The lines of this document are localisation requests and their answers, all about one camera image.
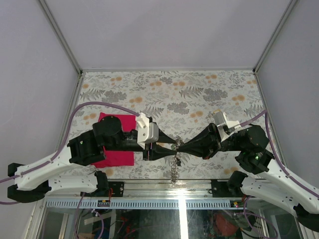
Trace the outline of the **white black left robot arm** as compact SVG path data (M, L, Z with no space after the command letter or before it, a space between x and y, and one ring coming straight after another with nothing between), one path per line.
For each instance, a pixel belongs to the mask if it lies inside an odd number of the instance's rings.
M136 121L136 129L124 131L118 117L105 116L93 124L92 130L71 139L52 155L29 165L10 164L7 172L14 184L7 188L7 197L18 203L36 202L48 195L109 197L111 189L106 173L65 176L64 172L106 159L105 151L142 152L145 161L176 155L175 150L160 146L176 141L163 133L151 118L140 114Z

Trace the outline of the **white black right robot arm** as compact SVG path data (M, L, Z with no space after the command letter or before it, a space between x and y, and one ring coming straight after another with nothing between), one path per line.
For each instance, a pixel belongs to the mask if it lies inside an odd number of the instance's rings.
M179 146L178 152L210 159L218 152L238 151L228 193L260 198L292 216L304 227L319 230L319 190L290 171L266 149L269 139L258 125L236 131L211 123L199 135Z

